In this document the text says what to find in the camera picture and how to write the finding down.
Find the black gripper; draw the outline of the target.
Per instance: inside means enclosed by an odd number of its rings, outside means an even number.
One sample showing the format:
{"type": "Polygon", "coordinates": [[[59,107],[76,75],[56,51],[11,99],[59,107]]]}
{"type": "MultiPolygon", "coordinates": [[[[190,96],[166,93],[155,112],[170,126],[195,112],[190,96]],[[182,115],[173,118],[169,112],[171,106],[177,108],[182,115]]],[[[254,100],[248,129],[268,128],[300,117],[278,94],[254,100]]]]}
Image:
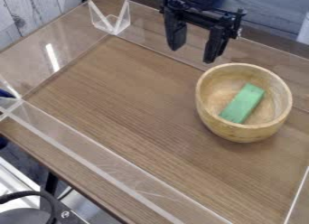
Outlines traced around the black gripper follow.
{"type": "Polygon", "coordinates": [[[161,14],[171,51],[177,51],[186,42],[186,23],[210,30],[203,51],[203,62],[210,64],[222,55],[229,38],[240,37],[241,20],[246,12],[241,8],[230,9],[226,0],[163,0],[161,14]]]}

